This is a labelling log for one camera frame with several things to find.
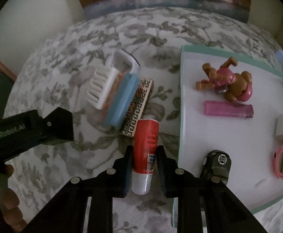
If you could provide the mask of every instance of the human hand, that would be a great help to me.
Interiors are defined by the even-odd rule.
[[[12,165],[6,165],[5,176],[9,178],[12,176],[14,168]],[[26,226],[27,223],[23,219],[23,214],[18,208],[20,200],[16,193],[10,189],[4,189],[2,195],[0,195],[2,200],[0,200],[0,207],[5,206],[3,211],[3,218],[8,225],[12,227],[15,232],[21,232]]]

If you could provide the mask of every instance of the white tube cap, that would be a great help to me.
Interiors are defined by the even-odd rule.
[[[135,194],[147,194],[150,191],[152,173],[132,171],[132,191]]]

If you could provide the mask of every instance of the patterned box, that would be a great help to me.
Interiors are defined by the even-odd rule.
[[[146,103],[150,98],[153,85],[154,83],[152,79],[139,79],[139,86],[120,128],[121,135],[134,137],[137,121],[142,117]]]

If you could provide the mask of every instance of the toy car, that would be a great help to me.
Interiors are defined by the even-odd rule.
[[[210,180],[217,176],[226,185],[228,183],[231,159],[226,152],[215,150],[207,154],[203,160],[200,178]]]

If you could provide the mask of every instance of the finger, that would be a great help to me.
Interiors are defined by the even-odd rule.
[[[8,178],[10,178],[14,172],[14,167],[12,165],[6,165],[5,172]]]
[[[21,232],[26,226],[27,223],[25,222],[25,220],[22,220],[20,223],[14,224],[11,227],[15,232]]]
[[[23,214],[19,208],[7,210],[3,214],[3,218],[8,225],[15,225],[23,220]]]
[[[5,190],[5,194],[3,196],[3,203],[8,210],[11,210],[15,209],[20,204],[20,200],[17,194],[15,194],[12,189],[8,188],[7,190]]]

